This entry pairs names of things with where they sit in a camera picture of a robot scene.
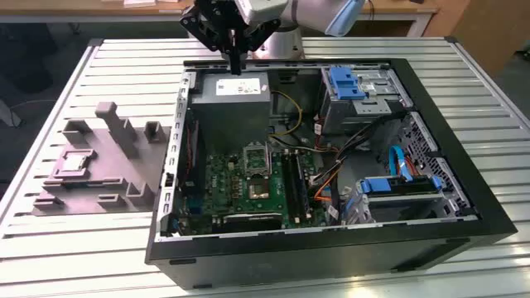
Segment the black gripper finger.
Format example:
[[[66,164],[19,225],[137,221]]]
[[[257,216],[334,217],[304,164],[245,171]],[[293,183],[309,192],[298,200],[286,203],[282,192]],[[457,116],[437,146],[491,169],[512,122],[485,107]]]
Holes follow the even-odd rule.
[[[190,8],[181,18],[181,25],[189,33],[202,42],[210,51],[220,51],[224,58],[230,63],[230,72],[236,75],[236,44],[222,44],[220,42],[220,34],[216,32],[212,23],[201,14],[198,8]]]
[[[256,27],[240,21],[236,27],[236,75],[246,68],[248,53],[256,52],[281,26],[281,19],[269,20]]]

